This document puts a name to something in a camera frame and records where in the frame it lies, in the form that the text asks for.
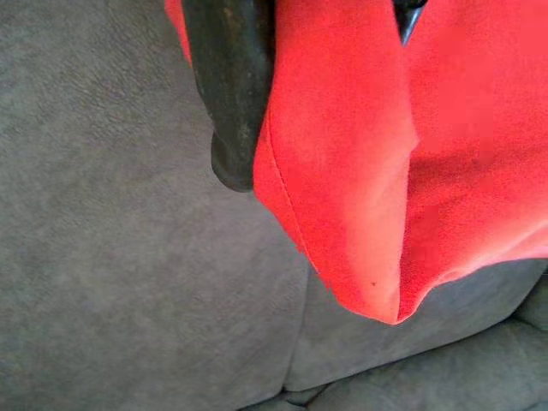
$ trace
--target red cloth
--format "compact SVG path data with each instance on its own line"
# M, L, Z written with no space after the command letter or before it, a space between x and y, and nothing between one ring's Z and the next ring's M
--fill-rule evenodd
M181 42L182 50L185 53L185 57L188 62L190 59L190 44L188 43L187 30L185 28L185 18L182 12L182 0L165 0L164 3L165 12L171 20L179 35L179 41Z
M546 0L430 0L406 48L391 0L277 0L254 190L347 309L548 257L547 38Z

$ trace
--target gray microfiber upholstery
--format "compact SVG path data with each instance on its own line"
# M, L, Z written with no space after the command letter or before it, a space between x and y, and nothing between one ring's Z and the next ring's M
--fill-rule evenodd
M0 0L0 410L281 390L307 262L210 138L162 0Z
M545 268L542 259L486 267L433 290L417 314L396 327L345 311L311 276L284 386L305 390L471 336L508 317Z
M245 407L241 411L297 411L306 409L306 406L315 397L321 394L329 385L320 385L303 391L284 391L274 398L259 404Z
M548 402L539 402L528 408L527 411L548 411Z
M307 409L522 411L548 399L546 344L548 334L508 320L461 342L336 382Z
M542 331L548 331L548 273L540 278L515 316Z

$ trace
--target couch cushion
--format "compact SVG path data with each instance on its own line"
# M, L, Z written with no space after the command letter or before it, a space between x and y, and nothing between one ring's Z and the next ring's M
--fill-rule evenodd
M163 2L0 4L0 409L275 395L307 263L213 176Z
M527 411L548 411L548 402L539 402L528 408Z
M329 385L320 385L303 391L284 391L271 398L270 400L259 404L245 407L241 411L273 411L273 410L301 410L306 409L306 405L318 396Z
M285 387L305 390L482 331L508 317L545 268L546 261L539 259L487 267L433 290L420 310L398 326L347 312L311 276Z
M509 320L332 384L310 411L516 411L546 400L548 335Z
M540 278L515 311L515 316L542 331L548 331L548 273Z

